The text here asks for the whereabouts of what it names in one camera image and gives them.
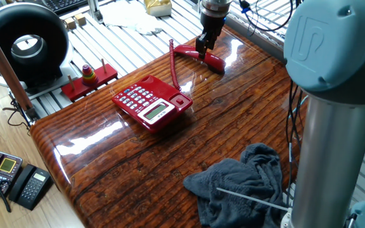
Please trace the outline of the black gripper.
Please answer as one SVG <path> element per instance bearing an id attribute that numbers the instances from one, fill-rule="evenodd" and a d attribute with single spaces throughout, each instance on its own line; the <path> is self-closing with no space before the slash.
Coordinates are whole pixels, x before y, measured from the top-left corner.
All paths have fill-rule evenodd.
<path id="1" fill-rule="evenodd" d="M 203 31 L 201 35 L 196 38 L 195 48 L 198 52 L 198 57 L 204 59 L 207 48 L 213 50 L 215 41 L 220 36 L 221 30 L 224 26 L 226 17 L 212 17 L 206 14 L 201 14 L 201 24 L 203 25 Z"/>

